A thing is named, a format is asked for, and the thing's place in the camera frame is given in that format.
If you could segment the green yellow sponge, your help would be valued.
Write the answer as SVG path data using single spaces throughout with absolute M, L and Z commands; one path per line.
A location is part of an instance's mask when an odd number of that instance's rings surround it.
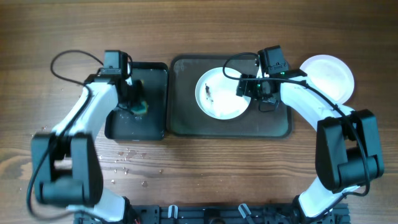
M 144 85 L 142 80 L 133 80 L 131 88 L 131 111 L 138 115 L 146 114 L 148 110 L 148 104 L 145 100 Z

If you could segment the white plate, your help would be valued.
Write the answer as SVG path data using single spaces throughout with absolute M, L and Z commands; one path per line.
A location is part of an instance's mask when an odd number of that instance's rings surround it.
M 202 112 L 215 119 L 237 118 L 248 109 L 251 102 L 248 96 L 236 95 L 237 87 L 238 81 L 225 77 L 222 67 L 212 68 L 197 81 L 197 105 Z
M 344 104 L 354 92 L 354 76 L 347 64 L 331 55 L 316 55 L 301 64 L 312 83 L 335 101 Z

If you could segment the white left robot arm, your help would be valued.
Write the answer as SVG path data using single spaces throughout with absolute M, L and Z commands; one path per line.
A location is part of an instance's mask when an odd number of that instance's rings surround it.
M 118 108 L 132 115 L 147 113 L 143 84 L 132 79 L 132 58 L 107 50 L 101 67 L 81 82 L 83 92 L 67 116 L 49 133 L 31 140 L 32 175 L 26 205 L 37 220 L 52 217 L 34 211 L 32 198 L 42 205 L 67 209 L 55 216 L 75 215 L 77 223 L 139 223 L 126 197 L 104 188 L 95 139 L 106 118 Z

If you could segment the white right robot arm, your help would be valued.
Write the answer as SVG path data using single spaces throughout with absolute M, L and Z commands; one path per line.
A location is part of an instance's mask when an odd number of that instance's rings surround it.
M 312 56 L 291 69 L 279 46 L 254 53 L 258 72 L 238 77 L 238 96 L 273 105 L 282 102 L 298 112 L 316 131 L 317 176 L 294 198 L 292 223 L 326 218 L 345 197 L 366 196 L 371 181 L 384 173 L 375 115 L 346 106 L 353 94 L 349 67 L 331 55 Z

